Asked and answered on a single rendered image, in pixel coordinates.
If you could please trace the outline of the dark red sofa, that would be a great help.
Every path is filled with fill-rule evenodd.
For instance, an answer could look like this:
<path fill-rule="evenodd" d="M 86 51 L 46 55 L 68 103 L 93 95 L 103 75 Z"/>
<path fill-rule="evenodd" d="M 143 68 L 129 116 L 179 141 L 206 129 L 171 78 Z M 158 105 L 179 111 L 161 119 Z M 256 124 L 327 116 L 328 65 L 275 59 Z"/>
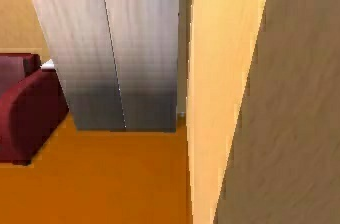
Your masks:
<path fill-rule="evenodd" d="M 0 162 L 27 166 L 68 106 L 53 70 L 35 53 L 0 53 Z"/>

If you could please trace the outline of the silver grey fridge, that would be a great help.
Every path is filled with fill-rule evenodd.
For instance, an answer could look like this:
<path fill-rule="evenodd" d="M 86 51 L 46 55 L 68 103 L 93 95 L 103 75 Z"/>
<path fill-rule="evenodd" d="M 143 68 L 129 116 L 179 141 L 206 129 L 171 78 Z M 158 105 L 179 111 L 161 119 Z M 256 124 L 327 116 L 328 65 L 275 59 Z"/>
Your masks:
<path fill-rule="evenodd" d="M 32 0 L 79 130 L 176 128 L 179 0 Z"/>

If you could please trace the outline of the small white object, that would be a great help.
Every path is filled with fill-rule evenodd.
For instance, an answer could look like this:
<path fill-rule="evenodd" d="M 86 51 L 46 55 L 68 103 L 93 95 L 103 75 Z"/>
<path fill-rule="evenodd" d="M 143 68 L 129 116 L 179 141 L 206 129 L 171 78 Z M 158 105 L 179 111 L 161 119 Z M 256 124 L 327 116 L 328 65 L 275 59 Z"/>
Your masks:
<path fill-rule="evenodd" d="M 54 70 L 55 69 L 55 66 L 54 66 L 54 62 L 49 59 L 48 61 L 46 61 L 45 63 L 43 63 L 40 68 L 42 70 Z"/>

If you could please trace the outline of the brown wooden room door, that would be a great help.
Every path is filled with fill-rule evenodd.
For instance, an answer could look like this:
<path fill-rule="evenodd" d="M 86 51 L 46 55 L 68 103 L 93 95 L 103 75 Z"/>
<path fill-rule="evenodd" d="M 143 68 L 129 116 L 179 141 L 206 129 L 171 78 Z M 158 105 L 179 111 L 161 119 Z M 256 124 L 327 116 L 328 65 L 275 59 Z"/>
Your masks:
<path fill-rule="evenodd" d="M 213 224 L 340 224 L 340 0 L 266 0 Z"/>

